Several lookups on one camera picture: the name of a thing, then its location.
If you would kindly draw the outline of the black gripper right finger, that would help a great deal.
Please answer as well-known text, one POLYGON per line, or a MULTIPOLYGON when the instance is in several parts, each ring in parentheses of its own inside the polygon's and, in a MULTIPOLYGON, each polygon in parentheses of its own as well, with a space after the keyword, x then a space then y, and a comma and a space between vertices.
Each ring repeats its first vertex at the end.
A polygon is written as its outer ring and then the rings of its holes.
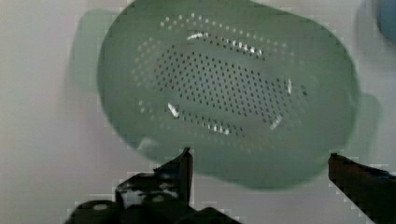
POLYGON ((374 224, 395 224, 396 181, 388 171, 332 153, 328 177, 374 224))

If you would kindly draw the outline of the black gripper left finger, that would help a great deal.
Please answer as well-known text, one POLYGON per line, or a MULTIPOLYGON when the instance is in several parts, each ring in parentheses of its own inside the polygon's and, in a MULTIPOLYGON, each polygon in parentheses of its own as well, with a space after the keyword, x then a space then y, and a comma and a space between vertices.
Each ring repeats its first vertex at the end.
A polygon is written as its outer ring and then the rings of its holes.
POLYGON ((190 148, 172 160, 154 168, 152 173, 138 173, 116 186, 116 202, 121 207, 141 204, 151 197, 175 198, 189 204, 193 173, 193 157, 190 148))

